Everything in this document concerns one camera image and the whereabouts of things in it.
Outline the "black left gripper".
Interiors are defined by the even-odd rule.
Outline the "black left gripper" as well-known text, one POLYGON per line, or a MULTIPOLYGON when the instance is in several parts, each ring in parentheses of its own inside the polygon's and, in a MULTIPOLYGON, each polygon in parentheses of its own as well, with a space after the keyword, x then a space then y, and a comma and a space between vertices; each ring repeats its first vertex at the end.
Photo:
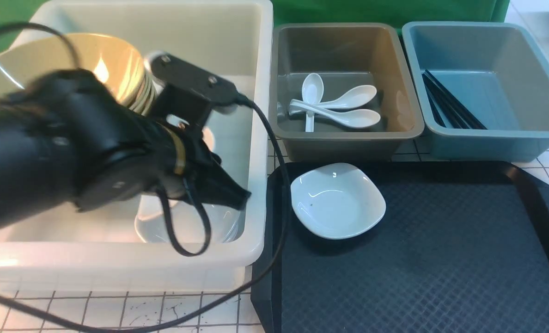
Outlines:
POLYGON ((167 192, 184 190, 185 197, 178 201, 246 209, 251 192, 241 187, 221 166, 221 158, 203 142, 200 131, 187 131, 168 122, 163 129, 171 139, 171 148, 165 152, 163 200, 167 192))

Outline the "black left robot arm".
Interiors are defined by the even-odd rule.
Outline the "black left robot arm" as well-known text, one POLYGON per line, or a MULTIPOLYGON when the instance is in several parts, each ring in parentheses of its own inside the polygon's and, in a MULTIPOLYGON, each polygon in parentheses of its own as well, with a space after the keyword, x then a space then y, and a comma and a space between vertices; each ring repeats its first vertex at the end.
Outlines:
POLYGON ((156 188, 236 210, 251 197, 200 133, 123 107, 88 70, 59 70, 0 99, 0 229, 65 203, 87 212, 156 188))

